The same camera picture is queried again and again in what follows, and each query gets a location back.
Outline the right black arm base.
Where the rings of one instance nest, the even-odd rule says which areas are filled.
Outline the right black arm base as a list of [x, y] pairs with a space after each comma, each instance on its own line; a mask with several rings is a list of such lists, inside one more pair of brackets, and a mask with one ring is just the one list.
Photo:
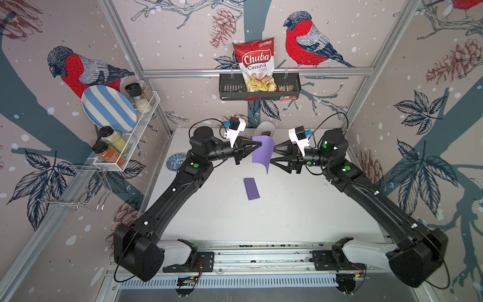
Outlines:
[[311, 252], [312, 258], [309, 260], [314, 264], [316, 271], [349, 271], [356, 270], [364, 272], [367, 268], [365, 264], [350, 262], [343, 253], [342, 248], [353, 240], [353, 237], [344, 237], [329, 249], [313, 250]]

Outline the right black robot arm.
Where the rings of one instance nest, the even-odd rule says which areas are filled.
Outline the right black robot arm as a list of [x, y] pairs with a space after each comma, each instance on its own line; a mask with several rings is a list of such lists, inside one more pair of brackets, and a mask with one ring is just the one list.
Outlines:
[[348, 141], [339, 128], [327, 130], [320, 144], [311, 148], [303, 127], [289, 131], [289, 140], [274, 147], [270, 163], [300, 173], [303, 167], [320, 167], [327, 181], [356, 201], [389, 234], [392, 244], [366, 243], [345, 237], [332, 246], [330, 259], [336, 270], [356, 264], [391, 271], [412, 288], [421, 286], [441, 266], [448, 237], [430, 230], [383, 195], [354, 163], [345, 157]]

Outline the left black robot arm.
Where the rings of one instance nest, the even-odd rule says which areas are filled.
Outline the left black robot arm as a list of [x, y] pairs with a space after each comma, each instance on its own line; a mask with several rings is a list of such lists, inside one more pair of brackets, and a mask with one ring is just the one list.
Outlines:
[[114, 231], [115, 263], [144, 282], [166, 266], [167, 250], [158, 246], [159, 239], [182, 205], [210, 177], [213, 161], [233, 158], [239, 164], [262, 146], [239, 136], [234, 142], [223, 142], [210, 127], [197, 128], [189, 143], [191, 149], [165, 192], [131, 225], [120, 224]]

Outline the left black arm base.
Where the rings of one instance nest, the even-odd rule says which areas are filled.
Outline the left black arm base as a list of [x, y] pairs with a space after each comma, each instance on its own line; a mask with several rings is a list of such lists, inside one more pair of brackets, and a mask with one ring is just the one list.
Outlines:
[[192, 273], [198, 269], [203, 273], [213, 271], [214, 252], [199, 252], [197, 245], [184, 239], [160, 241], [157, 246], [164, 250], [164, 273]]

